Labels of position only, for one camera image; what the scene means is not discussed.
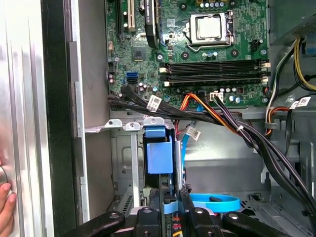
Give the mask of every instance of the cpu socket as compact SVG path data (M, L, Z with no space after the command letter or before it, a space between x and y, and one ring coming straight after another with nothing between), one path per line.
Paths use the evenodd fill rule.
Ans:
M234 43L233 12L191 15L183 32L190 46L230 46Z

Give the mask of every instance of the green circuit board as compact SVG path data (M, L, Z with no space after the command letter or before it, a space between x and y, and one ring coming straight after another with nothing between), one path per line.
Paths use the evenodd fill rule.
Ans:
M122 2L122 14L127 12L127 1ZM266 83L256 84L230 84L226 85L188 85L181 87L165 87L160 80L159 64L164 63L192 63L205 61L234 61L234 60L267 60L267 6L266 0L235 0L235 6L231 8L229 0L209 0L207 3L223 2L223 7L201 8L200 3L195 0L160 0L160 32L161 37L168 36L168 45L160 43L157 49L150 48L145 34L145 16L139 8L142 0L135 0L135 25L136 31L129 32L125 29L122 40L117 37L117 11L116 2L107 1L106 5L106 30L108 48L108 62L116 65L114 79L109 83L110 94L118 96L122 85L127 84L125 74L127 72L137 72L138 83L147 86L145 90L140 90L138 83L132 85L133 90L144 99L149 99L151 94L155 94L171 105L179 106L185 93L205 91L209 94L213 91L225 89L224 102L227 106L261 106L264 94L263 88ZM187 45L187 38L183 30L193 14L201 13L221 13L231 10L234 14L234 44L229 47L209 47L202 48L198 52L193 52ZM122 16L122 23L127 23L127 19ZM253 40L262 40L256 51L251 50ZM183 59L183 53L188 54L188 58ZM205 58L205 53L217 52L216 58Z

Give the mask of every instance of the hand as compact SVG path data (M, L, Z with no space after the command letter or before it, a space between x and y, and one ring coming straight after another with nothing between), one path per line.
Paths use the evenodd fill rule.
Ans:
M0 237L8 237L13 227L16 194L12 193L7 197L10 188L11 185L9 183L4 183L0 187Z

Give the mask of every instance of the motherboard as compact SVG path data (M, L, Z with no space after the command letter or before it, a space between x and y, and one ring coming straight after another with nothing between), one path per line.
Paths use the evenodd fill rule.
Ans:
M129 84L177 107L189 92L232 107L267 102L266 0L108 0L106 32L111 95L124 99Z

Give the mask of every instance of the zip tie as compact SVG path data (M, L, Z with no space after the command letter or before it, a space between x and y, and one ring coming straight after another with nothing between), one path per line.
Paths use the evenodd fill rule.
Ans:
M240 126L236 129L236 131L239 132L239 131L242 130L242 129L243 129L243 126L240 125Z

